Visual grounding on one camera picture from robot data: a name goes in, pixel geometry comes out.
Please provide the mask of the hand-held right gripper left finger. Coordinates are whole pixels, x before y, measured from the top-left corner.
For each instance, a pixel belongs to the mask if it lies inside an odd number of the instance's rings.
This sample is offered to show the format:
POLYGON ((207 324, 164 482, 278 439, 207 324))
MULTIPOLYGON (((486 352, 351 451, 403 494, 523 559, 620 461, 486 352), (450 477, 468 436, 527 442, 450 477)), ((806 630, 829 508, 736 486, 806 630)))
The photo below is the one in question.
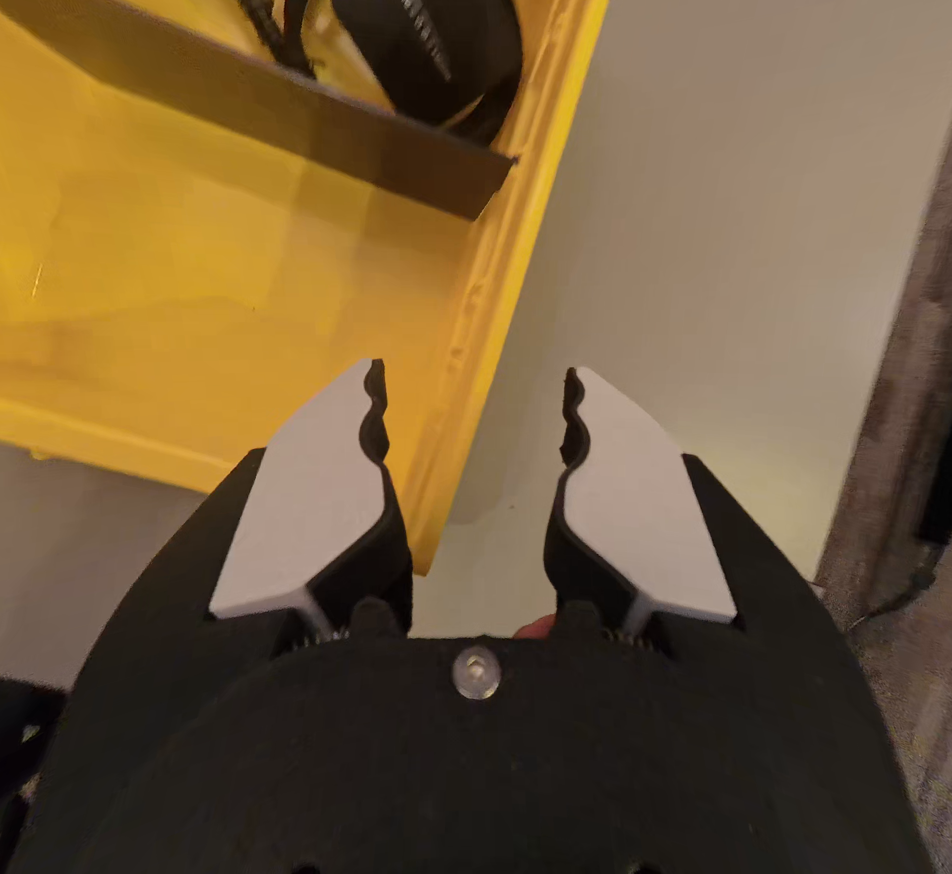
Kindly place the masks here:
POLYGON ((386 367, 362 359, 268 441, 208 610, 230 620, 289 610, 315 637, 351 628, 366 598, 412 624, 413 564, 387 468, 386 367))

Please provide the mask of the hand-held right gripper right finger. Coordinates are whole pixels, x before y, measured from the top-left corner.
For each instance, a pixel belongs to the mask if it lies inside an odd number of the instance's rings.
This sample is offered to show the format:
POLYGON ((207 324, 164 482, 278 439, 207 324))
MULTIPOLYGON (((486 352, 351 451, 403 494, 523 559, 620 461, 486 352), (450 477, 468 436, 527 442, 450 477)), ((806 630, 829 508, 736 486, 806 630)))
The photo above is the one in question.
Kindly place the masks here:
POLYGON ((558 608, 586 602, 640 635, 656 613, 731 625, 737 606, 684 456, 638 404, 590 368, 568 368, 544 572, 558 608))

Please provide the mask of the yellow plastic bin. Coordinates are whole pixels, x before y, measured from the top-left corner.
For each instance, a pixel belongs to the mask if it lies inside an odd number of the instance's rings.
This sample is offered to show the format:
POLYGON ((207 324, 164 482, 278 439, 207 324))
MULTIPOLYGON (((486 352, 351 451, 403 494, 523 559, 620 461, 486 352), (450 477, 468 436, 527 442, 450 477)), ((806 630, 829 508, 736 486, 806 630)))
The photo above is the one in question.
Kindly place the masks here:
MULTIPOLYGON (((275 64, 233 0, 125 1, 275 64)), ((2 14, 2 440, 210 491, 381 358, 426 573, 608 5, 514 1, 516 165, 473 222, 106 86, 2 14)))

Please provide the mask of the black bin divider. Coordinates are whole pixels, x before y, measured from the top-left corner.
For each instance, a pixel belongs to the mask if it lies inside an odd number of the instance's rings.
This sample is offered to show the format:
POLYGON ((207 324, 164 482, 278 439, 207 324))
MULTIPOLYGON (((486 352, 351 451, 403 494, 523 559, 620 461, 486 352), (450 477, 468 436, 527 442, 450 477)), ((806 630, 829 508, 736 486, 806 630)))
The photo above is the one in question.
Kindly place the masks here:
POLYGON ((125 0, 1 0, 98 82, 473 222, 516 160, 381 112, 125 0))

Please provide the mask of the black adapter hub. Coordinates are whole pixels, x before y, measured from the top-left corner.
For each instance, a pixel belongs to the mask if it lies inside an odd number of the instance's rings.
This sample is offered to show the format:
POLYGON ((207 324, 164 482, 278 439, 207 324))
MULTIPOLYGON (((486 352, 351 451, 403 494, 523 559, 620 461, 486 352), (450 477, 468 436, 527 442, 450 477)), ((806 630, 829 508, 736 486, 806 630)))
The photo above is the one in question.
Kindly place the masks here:
POLYGON ((330 0, 330 6, 400 115, 492 145, 525 62, 514 0, 330 0))

